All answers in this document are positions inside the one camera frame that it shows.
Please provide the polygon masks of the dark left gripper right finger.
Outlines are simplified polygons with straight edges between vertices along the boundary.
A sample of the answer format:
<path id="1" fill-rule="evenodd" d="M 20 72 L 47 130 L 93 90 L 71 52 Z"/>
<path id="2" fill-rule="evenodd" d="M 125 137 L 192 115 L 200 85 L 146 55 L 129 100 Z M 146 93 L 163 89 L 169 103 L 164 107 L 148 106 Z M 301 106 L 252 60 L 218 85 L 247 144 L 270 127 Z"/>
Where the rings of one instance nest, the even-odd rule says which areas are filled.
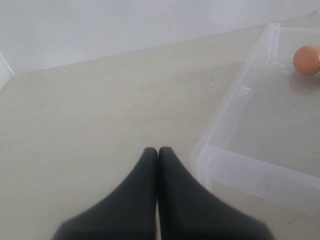
<path id="1" fill-rule="evenodd" d="M 157 161 L 157 200 L 163 240 L 271 240 L 259 220 L 215 197 L 184 167 L 171 147 Z"/>

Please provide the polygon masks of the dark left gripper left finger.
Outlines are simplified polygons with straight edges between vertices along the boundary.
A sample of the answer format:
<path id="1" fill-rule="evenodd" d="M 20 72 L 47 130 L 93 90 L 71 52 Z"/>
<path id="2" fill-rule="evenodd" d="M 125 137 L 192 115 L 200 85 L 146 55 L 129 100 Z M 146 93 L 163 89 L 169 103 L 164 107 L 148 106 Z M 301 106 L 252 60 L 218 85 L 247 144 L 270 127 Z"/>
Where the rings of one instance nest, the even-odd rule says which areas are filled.
<path id="1" fill-rule="evenodd" d="M 156 149 L 147 147 L 123 182 L 100 202 L 63 222 L 54 240 L 154 240 Z"/>

